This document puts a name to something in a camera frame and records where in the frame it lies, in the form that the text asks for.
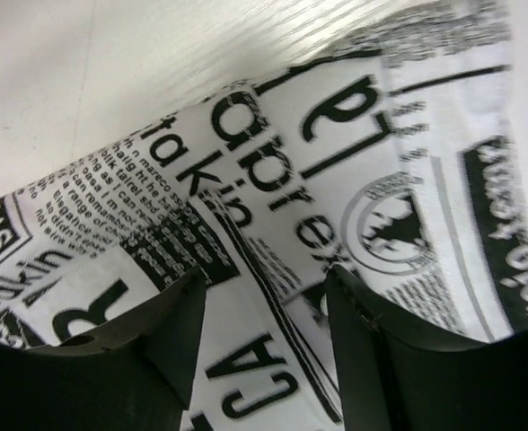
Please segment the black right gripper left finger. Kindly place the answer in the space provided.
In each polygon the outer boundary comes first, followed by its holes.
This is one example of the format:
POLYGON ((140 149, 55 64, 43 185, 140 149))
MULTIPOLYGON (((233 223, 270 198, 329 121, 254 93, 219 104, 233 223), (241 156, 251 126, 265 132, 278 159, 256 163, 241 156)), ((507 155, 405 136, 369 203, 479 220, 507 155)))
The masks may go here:
POLYGON ((189 408, 207 287, 197 269, 61 345, 0 344, 0 430, 177 430, 189 408))

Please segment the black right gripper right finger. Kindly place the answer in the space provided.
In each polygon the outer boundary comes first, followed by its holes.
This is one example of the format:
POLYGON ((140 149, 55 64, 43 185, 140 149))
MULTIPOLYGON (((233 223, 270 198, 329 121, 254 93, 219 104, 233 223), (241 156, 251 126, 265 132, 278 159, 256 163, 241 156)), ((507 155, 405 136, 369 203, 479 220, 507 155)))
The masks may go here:
POLYGON ((528 430, 528 330, 483 343, 341 266, 324 285, 347 430, 528 430))

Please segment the newspaper print trousers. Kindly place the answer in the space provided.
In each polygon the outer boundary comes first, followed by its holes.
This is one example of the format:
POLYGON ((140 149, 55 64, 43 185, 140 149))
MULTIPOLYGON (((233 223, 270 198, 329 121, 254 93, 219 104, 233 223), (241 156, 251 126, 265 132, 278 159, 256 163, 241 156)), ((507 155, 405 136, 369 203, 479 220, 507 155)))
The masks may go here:
POLYGON ((528 330, 501 1, 435 1, 236 81, 0 197, 0 344, 57 347, 193 269, 177 430, 347 430, 325 280, 444 330, 528 330))

